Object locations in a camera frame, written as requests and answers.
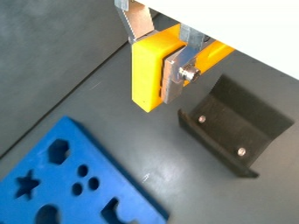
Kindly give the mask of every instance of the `black angle bracket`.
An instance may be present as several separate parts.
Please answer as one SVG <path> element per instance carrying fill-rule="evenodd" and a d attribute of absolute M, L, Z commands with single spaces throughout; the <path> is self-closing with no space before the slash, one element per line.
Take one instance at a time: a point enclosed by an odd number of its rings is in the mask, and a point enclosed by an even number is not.
<path fill-rule="evenodd" d="M 219 81 L 193 111 L 179 110 L 181 127 L 220 162 L 243 178 L 265 147 L 293 121 L 257 99 L 228 76 Z"/>

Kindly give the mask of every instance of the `metal screw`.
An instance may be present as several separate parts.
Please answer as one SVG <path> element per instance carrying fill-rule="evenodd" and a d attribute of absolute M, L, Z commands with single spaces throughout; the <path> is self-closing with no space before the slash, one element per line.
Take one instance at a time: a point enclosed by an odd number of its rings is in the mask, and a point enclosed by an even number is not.
<path fill-rule="evenodd" d="M 185 67 L 180 67 L 180 75 L 184 80 L 189 82 L 195 82 L 200 77 L 201 71 L 193 66 L 187 65 Z"/>
<path fill-rule="evenodd" d="M 243 156 L 245 155 L 245 153 L 247 153 L 245 148 L 239 148 L 239 149 L 237 149 L 237 155 L 239 155 L 240 157 L 243 157 Z"/>
<path fill-rule="evenodd" d="M 205 115 L 201 115 L 199 118 L 199 123 L 204 123 L 205 122 Z"/>

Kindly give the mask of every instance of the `blue shape sorter board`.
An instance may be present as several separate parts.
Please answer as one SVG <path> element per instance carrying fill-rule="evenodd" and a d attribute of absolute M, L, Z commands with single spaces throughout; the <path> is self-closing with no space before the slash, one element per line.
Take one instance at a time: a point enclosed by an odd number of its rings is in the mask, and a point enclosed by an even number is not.
<path fill-rule="evenodd" d="M 0 224 L 164 224 L 167 217 L 67 116 L 0 182 Z"/>

